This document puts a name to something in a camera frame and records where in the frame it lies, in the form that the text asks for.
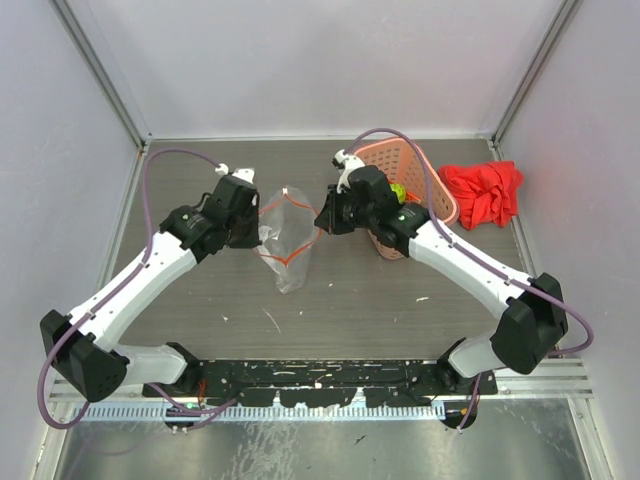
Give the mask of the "pink plastic basket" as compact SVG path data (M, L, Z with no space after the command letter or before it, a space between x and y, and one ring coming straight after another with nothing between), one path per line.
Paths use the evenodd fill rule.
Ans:
M457 246L448 228L457 219L457 202L415 142L397 134L345 150L365 163L364 168L349 175L349 183L350 188L370 183L374 189L379 226L375 230L364 230L383 258L424 261L430 251ZM400 204L390 188L391 183L403 185L406 192L418 196L421 203Z

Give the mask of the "clear orange zip top bag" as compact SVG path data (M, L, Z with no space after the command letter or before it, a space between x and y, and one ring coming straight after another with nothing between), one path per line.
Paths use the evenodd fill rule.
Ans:
M282 294L304 286L311 250L321 237L315 226L318 211L298 188L285 186L259 210L256 254L273 271Z

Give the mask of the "green toy custard apple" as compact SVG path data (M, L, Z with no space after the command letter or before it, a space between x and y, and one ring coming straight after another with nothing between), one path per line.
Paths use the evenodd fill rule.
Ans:
M390 188L392 192L396 195L398 202L400 204L404 204L407 198L407 192L405 187L398 183L391 183Z

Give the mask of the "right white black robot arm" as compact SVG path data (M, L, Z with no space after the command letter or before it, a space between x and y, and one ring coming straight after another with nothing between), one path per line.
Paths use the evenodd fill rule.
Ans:
M386 176L360 161L339 167L316 227L333 235L368 230L384 247L434 268L496 319L494 329L462 338L436 363L442 388L459 394L474 377L510 369L531 373L568 331L562 290L549 274L531 278L455 235L417 203L400 203Z

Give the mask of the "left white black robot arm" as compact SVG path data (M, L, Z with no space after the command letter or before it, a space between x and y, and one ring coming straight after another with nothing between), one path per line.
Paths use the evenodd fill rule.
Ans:
M119 387L157 383L178 396L199 387L203 362L184 347L126 346L119 340L143 310L172 282L224 247L253 249L259 243L259 193L251 169L223 176L201 208L173 210L152 237L150 249L127 265L94 297L63 315L40 322L54 369L87 401Z

